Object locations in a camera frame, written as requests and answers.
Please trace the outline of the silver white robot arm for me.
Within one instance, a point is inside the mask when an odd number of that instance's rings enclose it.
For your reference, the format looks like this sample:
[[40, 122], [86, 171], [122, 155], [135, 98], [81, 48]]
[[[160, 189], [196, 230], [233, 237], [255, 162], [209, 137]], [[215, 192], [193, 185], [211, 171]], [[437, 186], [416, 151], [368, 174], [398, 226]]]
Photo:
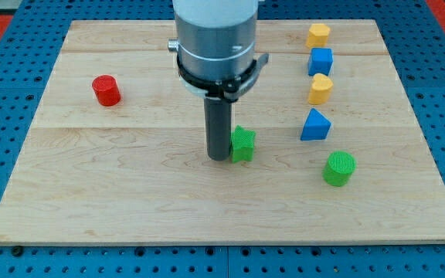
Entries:
[[254, 57], [259, 3], [245, 0], [173, 0], [176, 53], [185, 88], [204, 100], [206, 147], [215, 161], [231, 151], [232, 104], [249, 91], [268, 61]]

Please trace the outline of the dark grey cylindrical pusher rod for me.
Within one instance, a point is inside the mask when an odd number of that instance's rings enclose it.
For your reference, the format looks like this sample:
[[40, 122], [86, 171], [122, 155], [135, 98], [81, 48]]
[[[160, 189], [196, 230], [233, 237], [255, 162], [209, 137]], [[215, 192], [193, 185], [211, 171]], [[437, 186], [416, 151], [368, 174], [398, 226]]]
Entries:
[[224, 100], [204, 99], [207, 154], [214, 161], [226, 160], [231, 149], [232, 106]]

